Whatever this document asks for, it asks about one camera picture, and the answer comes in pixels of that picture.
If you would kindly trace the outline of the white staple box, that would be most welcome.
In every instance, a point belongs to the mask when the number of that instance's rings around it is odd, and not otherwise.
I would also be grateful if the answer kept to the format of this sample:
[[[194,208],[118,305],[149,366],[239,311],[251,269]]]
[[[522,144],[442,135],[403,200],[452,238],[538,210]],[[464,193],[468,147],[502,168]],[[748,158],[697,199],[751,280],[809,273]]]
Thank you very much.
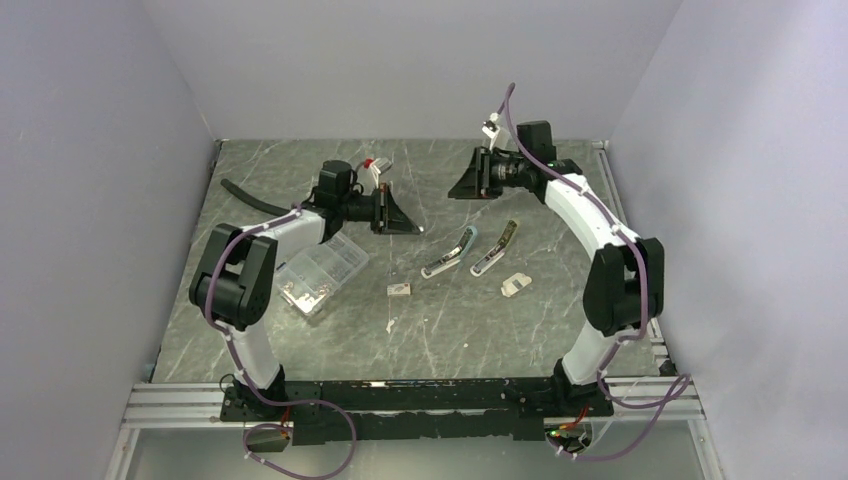
[[[412,286],[408,282],[390,284],[386,288],[387,296],[393,297],[408,297],[412,294]]]

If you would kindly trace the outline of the white staple box tray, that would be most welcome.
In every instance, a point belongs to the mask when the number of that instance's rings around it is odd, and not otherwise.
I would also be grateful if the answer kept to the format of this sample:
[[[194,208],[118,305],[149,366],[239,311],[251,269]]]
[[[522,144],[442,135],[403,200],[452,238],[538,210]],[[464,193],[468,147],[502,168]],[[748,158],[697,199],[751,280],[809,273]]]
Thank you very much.
[[[506,298],[511,298],[532,283],[532,278],[524,273],[517,272],[502,282],[501,293]]]

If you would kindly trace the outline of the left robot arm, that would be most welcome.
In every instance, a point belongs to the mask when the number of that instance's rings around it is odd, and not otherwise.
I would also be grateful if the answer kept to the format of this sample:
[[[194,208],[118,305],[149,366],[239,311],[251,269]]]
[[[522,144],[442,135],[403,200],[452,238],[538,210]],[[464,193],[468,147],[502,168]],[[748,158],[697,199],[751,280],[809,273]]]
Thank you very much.
[[[329,241],[351,222],[377,235],[422,233],[380,178],[392,165],[381,157],[358,167],[328,160],[305,201],[252,226],[222,223],[211,231],[189,300],[222,336],[237,392],[260,419],[278,417],[289,401],[285,371],[263,321],[279,261]]]

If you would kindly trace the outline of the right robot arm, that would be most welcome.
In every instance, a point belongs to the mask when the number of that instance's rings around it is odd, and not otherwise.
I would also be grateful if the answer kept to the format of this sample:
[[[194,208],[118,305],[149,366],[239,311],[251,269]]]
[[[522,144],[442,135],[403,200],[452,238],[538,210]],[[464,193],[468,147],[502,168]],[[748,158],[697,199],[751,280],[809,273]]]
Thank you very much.
[[[582,296],[586,321],[571,349],[555,364],[550,401],[577,413],[599,391],[617,350],[644,336],[663,307],[664,247],[625,226],[599,199],[571,159],[561,159],[546,121],[508,129],[503,115],[483,123],[489,142],[473,151],[448,196],[491,200],[506,188],[532,193],[569,227],[591,260]]]

